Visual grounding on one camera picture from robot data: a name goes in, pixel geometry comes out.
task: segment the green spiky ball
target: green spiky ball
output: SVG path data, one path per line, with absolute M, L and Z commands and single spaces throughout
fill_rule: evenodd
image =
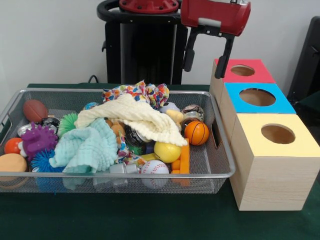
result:
M 64 115 L 60 121 L 59 129 L 58 129 L 58 136 L 61 138 L 65 133 L 75 129 L 75 121 L 78 119 L 78 114 L 76 113 L 69 113 Z

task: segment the red ball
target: red ball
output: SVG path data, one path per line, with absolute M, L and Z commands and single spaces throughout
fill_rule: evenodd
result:
M 4 153 L 5 154 L 20 154 L 20 149 L 18 148 L 18 144 L 22 142 L 20 137 L 14 137 L 9 139 L 4 145 Z

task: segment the blue lid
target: blue lid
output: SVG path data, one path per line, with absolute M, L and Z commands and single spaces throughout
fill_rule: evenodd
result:
M 265 113 L 265 114 L 295 114 L 296 111 L 291 106 L 285 95 L 282 93 L 277 84 L 274 83 L 225 83 L 225 87 L 234 105 L 237 113 Z M 245 90 L 263 91 L 262 94 L 254 95 L 259 99 L 259 96 L 272 95 L 275 102 L 271 105 L 259 106 L 245 102 L 240 93 Z

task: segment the orange block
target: orange block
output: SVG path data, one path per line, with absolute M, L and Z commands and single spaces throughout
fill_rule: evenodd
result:
M 176 161 L 171 163 L 171 174 L 189 174 L 190 173 L 190 146 L 189 139 L 185 138 L 187 145 L 181 148 L 181 155 Z M 172 179 L 174 183 L 179 183 L 181 186 L 190 186 L 190 179 Z

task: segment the orange basketball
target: orange basketball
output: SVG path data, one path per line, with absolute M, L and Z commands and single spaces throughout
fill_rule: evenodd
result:
M 208 140 L 209 129 L 201 121 L 192 121 L 185 127 L 184 137 L 189 139 L 190 144 L 199 146 Z

